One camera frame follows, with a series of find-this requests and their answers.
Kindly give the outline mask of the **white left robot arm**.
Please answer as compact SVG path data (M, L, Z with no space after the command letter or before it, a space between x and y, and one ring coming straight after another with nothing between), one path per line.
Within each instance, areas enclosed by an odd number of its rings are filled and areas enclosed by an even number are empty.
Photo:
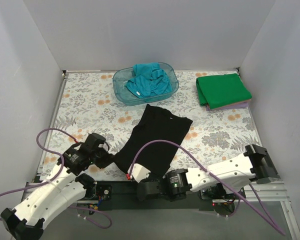
M38 240L48 224L78 200L98 204L109 200L111 186L100 186L85 173L91 165L102 168L111 163L109 148L106 139L97 133L71 145L42 184L16 207L2 211L5 229L16 240Z

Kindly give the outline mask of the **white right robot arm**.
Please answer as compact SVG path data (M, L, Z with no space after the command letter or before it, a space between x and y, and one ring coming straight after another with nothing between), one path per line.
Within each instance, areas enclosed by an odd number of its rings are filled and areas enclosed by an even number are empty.
M166 199L182 200L191 193L199 193L203 200L244 200L241 189L252 182L267 184L280 179L266 148L250 144L245 152L226 161L207 167L171 170L157 176L145 166L132 161L127 178L137 183L136 195L140 201Z

